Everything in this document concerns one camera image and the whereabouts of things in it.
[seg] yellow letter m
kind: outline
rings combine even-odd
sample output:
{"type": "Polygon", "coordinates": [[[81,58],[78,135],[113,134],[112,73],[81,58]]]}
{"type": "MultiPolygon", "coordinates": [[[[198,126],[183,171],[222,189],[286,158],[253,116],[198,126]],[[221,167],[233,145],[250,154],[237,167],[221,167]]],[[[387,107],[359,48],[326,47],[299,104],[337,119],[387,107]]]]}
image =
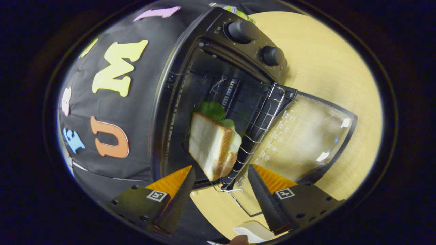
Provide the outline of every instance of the yellow letter m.
{"type": "Polygon", "coordinates": [[[95,75],[92,82],[92,92],[96,93],[102,88],[118,91],[122,97],[127,96],[130,87],[130,77],[115,78],[133,71],[133,66],[123,60],[123,58],[129,58],[133,62],[137,61],[147,44],[147,40],[131,44],[113,43],[105,53],[105,59],[110,65],[95,75]]]}

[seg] lettuce leaf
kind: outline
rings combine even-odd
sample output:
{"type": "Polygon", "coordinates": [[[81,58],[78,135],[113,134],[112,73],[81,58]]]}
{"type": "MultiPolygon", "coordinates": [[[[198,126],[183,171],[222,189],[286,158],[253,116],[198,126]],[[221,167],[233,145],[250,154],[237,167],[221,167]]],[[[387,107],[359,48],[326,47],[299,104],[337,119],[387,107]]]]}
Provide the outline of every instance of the lettuce leaf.
{"type": "Polygon", "coordinates": [[[236,129],[235,122],[232,119],[223,119],[225,117],[225,110],[218,102],[202,102],[200,108],[198,109],[201,113],[205,114],[206,117],[221,123],[222,125],[236,129]]]}
{"type": "Polygon", "coordinates": [[[227,119],[224,119],[224,120],[220,120],[218,122],[220,124],[228,127],[228,128],[232,128],[233,130],[236,129],[235,122],[232,119],[230,119],[230,118],[227,118],[227,119]]]}
{"type": "Polygon", "coordinates": [[[217,122],[225,117],[225,110],[218,102],[203,102],[200,105],[199,111],[217,122]]]}

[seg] control panel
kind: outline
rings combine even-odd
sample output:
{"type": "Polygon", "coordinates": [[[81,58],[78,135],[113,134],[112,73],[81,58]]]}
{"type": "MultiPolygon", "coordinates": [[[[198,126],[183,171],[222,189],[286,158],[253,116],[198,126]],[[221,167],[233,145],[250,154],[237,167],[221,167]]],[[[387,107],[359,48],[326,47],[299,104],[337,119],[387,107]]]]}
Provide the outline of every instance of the control panel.
{"type": "Polygon", "coordinates": [[[211,40],[241,54],[277,80],[285,75],[287,61],[283,51],[252,22],[224,10],[206,32],[211,40]]]}

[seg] green object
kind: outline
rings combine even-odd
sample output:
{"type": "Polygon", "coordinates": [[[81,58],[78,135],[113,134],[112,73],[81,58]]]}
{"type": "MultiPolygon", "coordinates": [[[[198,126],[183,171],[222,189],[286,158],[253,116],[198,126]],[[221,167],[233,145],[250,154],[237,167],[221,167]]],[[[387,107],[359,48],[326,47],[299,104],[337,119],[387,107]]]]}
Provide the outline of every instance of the green object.
{"type": "Polygon", "coordinates": [[[211,3],[209,4],[210,7],[219,7],[219,8],[223,8],[229,12],[232,12],[236,15],[238,15],[239,17],[241,17],[244,20],[250,21],[253,24],[256,24],[256,21],[252,18],[250,18],[250,16],[246,15],[245,13],[239,11],[238,9],[236,9],[236,7],[232,7],[229,5],[225,5],[225,4],[217,4],[217,3],[211,3]]]}
{"type": "Polygon", "coordinates": [[[230,119],[230,118],[227,118],[227,119],[224,119],[224,120],[221,120],[221,121],[218,121],[218,122],[220,124],[228,127],[228,128],[236,129],[235,122],[232,119],[230,119]]]}
{"type": "Polygon", "coordinates": [[[224,119],[225,110],[218,102],[203,102],[198,111],[226,127],[236,129],[235,122],[232,119],[224,119]]]}
{"type": "Polygon", "coordinates": [[[214,121],[221,121],[225,117],[225,110],[218,102],[203,102],[199,111],[214,121]]]}

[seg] bread slice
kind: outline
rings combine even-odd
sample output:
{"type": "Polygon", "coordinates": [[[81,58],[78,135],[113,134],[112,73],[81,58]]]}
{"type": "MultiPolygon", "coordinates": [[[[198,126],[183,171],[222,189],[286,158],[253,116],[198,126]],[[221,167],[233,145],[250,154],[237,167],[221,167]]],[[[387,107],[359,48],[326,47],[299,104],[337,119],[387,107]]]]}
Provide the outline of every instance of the bread slice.
{"type": "Polygon", "coordinates": [[[229,153],[234,130],[201,112],[192,116],[189,153],[200,165],[210,181],[227,176],[235,164],[237,154],[229,153]]]}

